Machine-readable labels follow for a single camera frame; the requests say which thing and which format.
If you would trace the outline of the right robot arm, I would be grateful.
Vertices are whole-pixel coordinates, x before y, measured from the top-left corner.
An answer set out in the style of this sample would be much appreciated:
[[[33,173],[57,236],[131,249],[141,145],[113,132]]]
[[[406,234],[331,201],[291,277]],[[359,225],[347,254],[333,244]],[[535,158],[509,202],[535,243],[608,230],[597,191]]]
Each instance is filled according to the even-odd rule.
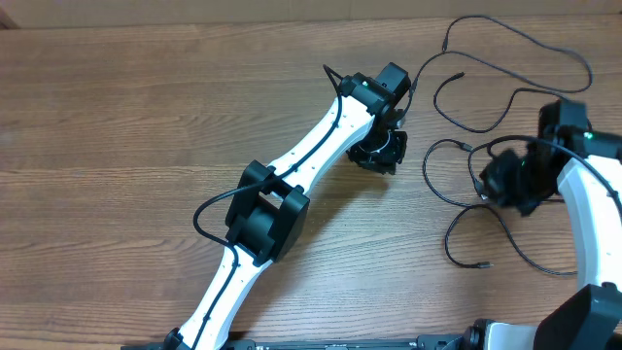
[[[539,111],[527,152],[506,150],[474,179],[475,190],[528,216],[552,194],[570,216],[577,291],[538,326],[481,321],[462,349],[618,349],[621,335],[621,138],[592,128],[581,102]]]

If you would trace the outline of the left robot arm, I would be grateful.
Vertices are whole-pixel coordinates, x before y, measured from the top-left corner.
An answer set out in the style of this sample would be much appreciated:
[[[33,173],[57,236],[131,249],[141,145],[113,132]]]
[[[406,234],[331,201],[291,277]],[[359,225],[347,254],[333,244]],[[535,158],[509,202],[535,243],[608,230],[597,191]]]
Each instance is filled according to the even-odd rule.
[[[190,318],[163,341],[165,349],[221,349],[232,321],[259,276],[284,258],[302,233],[309,194],[342,157],[380,174],[394,174],[403,160],[407,135],[401,130],[410,94],[407,72],[390,62],[371,78],[362,73],[326,73],[336,97],[322,119],[282,156],[263,165],[252,161],[237,187],[202,203],[192,217],[195,230],[207,237],[199,218],[210,205],[230,199],[227,233],[219,268]]]

